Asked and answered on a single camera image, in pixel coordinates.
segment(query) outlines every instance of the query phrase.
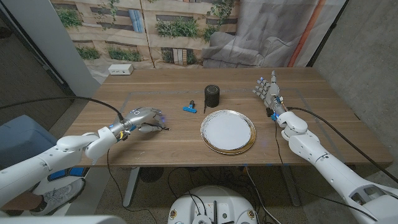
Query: white wall outlet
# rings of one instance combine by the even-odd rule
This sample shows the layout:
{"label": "white wall outlet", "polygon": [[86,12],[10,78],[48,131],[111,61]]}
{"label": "white wall outlet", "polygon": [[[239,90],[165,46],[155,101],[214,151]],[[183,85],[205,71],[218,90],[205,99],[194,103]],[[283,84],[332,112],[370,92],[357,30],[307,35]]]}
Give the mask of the white wall outlet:
{"label": "white wall outlet", "polygon": [[130,75],[134,68],[131,64],[113,64],[108,70],[111,75]]}

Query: robotic hand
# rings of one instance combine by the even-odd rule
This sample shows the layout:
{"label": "robotic hand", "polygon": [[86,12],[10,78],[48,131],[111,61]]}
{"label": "robotic hand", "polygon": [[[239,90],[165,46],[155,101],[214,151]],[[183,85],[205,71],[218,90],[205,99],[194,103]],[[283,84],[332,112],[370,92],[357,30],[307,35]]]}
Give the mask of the robotic hand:
{"label": "robotic hand", "polygon": [[162,112],[155,108],[137,108],[130,111],[124,121],[116,121],[109,126],[116,139],[126,140],[131,131],[138,128],[142,133],[168,130],[162,119]]}
{"label": "robotic hand", "polygon": [[283,105],[283,97],[279,96],[279,87],[276,84],[276,74],[272,71],[271,83],[261,77],[257,80],[260,86],[256,86],[253,90],[257,96],[264,100],[266,107],[271,108],[277,115],[286,112],[287,109]]}

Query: gray fabric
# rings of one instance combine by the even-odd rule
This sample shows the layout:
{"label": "gray fabric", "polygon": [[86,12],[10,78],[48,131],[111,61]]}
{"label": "gray fabric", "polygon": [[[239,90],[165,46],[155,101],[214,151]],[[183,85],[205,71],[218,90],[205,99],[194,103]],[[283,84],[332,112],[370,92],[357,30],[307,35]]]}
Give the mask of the gray fabric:
{"label": "gray fabric", "polygon": [[215,32],[203,67],[287,66],[317,2],[242,0],[236,36]]}
{"label": "gray fabric", "polygon": [[32,118],[22,115],[0,126],[0,167],[34,157],[56,145],[57,139]]}

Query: blue object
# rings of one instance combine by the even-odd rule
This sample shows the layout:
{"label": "blue object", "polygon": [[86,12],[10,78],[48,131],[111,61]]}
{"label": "blue object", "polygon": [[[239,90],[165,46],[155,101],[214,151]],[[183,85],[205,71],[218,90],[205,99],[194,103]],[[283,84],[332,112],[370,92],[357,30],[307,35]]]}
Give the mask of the blue object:
{"label": "blue object", "polygon": [[278,117],[279,117],[279,115],[277,115],[275,112],[274,112],[273,115],[271,115],[271,119],[272,119],[273,121],[276,121],[276,119],[278,119]]}
{"label": "blue object", "polygon": [[0,126],[0,167],[6,168],[50,149],[57,139],[22,115]]}
{"label": "blue object", "polygon": [[142,23],[142,16],[139,10],[129,9],[129,16],[132,23],[132,27],[135,32],[144,32],[144,25]]}
{"label": "blue object", "polygon": [[184,106],[182,109],[185,110],[185,111],[191,112],[191,113],[196,113],[197,112],[196,109],[193,109],[193,108],[187,107],[187,106]]}
{"label": "blue object", "polygon": [[130,131],[133,131],[133,130],[135,130],[136,128],[137,128],[137,126],[133,125],[133,126],[131,126]]}
{"label": "blue object", "polygon": [[58,172],[55,172],[55,173],[49,175],[49,181],[64,177],[65,174],[66,174],[65,170],[60,170]]}
{"label": "blue object", "polygon": [[78,176],[78,177],[82,177],[83,176],[83,171],[84,171],[83,167],[74,167],[74,168],[70,169],[69,174],[70,175],[74,175],[74,176]]}

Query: blue tool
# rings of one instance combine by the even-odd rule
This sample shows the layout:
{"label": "blue tool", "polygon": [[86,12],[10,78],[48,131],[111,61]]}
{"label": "blue tool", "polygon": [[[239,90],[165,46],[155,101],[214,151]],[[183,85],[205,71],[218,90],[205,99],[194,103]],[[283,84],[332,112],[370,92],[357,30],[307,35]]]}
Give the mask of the blue tool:
{"label": "blue tool", "polygon": [[196,113],[197,110],[193,109],[193,107],[195,106],[195,102],[193,100],[191,100],[191,102],[189,102],[189,106],[184,106],[182,109],[191,113]]}

